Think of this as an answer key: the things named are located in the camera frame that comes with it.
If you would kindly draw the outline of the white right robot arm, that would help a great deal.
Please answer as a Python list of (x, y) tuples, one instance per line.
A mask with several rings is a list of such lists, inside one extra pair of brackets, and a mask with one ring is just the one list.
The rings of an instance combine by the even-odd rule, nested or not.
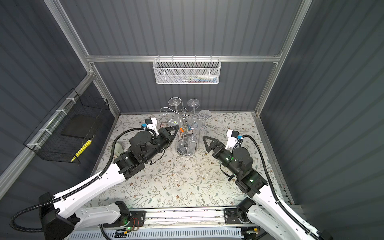
[(218, 139), (203, 137), (206, 151), (227, 168), (236, 186), (247, 195), (237, 205), (241, 222), (261, 227), (277, 240), (331, 240), (327, 231), (320, 232), (297, 214), (277, 194), (269, 175), (263, 177), (253, 168), (249, 151), (239, 146), (232, 151)]

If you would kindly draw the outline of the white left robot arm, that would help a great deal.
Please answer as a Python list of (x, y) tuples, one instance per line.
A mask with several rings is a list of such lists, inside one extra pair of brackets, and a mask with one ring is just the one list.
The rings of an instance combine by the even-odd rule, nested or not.
[[(63, 240), (75, 230), (92, 226), (133, 229), (139, 227), (139, 220), (132, 216), (122, 201), (106, 207), (86, 208), (84, 205), (102, 192), (118, 185), (145, 168), (157, 154), (165, 152), (179, 131), (178, 126), (161, 128), (157, 131), (145, 127), (124, 131), (118, 137), (130, 132), (136, 134), (129, 140), (129, 149), (114, 158), (110, 156), (107, 165), (92, 177), (80, 184), (51, 196), (42, 195), (39, 204), (14, 214), (10, 227), (24, 233), (43, 233), (46, 240)], [(39, 210), (41, 228), (22, 227), (16, 219), (28, 212)]]

